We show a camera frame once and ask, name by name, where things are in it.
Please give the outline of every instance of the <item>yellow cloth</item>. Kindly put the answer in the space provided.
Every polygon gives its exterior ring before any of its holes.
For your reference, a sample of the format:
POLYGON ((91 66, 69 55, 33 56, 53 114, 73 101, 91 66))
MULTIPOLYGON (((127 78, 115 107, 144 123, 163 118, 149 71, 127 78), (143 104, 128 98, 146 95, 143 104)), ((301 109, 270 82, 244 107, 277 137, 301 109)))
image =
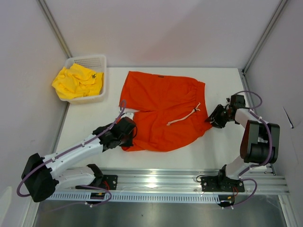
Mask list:
POLYGON ((63 69, 54 79, 52 86, 57 95, 64 99, 97 96, 102 89, 103 72, 95 72, 74 63, 70 69, 63 69))

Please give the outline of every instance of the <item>orange-red garment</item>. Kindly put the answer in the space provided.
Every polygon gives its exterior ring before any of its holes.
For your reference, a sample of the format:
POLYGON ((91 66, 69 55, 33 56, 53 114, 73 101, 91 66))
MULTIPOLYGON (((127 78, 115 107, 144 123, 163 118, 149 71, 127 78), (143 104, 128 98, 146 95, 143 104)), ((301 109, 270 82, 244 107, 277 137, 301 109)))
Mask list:
POLYGON ((171 151, 186 146, 212 126, 204 97, 205 83, 189 77, 154 75, 130 71, 122 89, 120 101, 134 113, 137 136, 127 151, 171 151), (193 111, 197 105, 200 111, 193 111))

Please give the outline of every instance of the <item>white basket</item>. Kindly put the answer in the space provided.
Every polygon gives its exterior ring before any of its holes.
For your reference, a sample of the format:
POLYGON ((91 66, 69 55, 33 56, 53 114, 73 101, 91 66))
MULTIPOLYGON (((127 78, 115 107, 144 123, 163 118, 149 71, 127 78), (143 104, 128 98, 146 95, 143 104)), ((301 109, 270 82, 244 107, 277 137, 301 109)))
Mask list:
POLYGON ((69 58, 66 60, 64 66, 65 66, 65 68, 69 69, 73 65, 73 63, 81 65, 85 68, 94 70, 96 72, 103 72, 104 74, 103 74, 103 78, 102 78, 102 84, 103 84, 102 89, 98 96, 87 96, 87 97, 80 97, 80 98, 73 98, 73 99, 64 99, 64 98, 60 98, 60 99, 62 101, 67 101, 71 104, 96 103, 96 102, 103 101, 104 95, 106 92, 106 80, 107 80, 106 57, 102 54, 96 54, 96 55, 69 58))

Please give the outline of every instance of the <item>drawstring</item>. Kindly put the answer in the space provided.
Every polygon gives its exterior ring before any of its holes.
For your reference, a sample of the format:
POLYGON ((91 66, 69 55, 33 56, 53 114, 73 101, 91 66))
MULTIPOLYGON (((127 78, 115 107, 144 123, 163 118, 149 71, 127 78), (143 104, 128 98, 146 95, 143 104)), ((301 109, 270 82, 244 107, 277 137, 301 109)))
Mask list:
POLYGON ((189 115, 187 115, 187 116, 185 116, 185 117, 183 117, 183 118, 181 118, 181 119, 178 119, 178 120, 174 120, 174 121, 168 122, 168 123, 167 123, 167 126, 170 126, 170 125, 173 124, 173 123, 176 123, 176 122, 179 122, 179 121, 182 121, 182 120, 187 119, 190 115, 192 115, 192 114, 193 114, 194 112, 196 112, 197 110, 198 110, 198 111, 201 111, 200 109, 198 109, 198 107, 200 106, 200 104, 201 104, 201 103, 199 103, 199 104, 196 106, 196 108, 194 108, 194 109, 192 110, 192 112, 191 112, 189 115))

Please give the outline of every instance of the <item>red cloth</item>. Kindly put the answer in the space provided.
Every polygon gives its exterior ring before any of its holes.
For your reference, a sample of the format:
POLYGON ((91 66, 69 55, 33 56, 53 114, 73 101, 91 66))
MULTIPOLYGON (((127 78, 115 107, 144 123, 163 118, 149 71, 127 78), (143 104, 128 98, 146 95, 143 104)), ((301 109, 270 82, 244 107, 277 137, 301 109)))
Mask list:
POLYGON ((186 146, 212 126, 207 119, 205 83, 189 77, 154 75, 130 71, 122 89, 120 102, 139 110, 134 113, 137 136, 127 151, 171 151, 186 146), (187 119, 167 125, 187 116, 198 105, 200 111, 187 119))

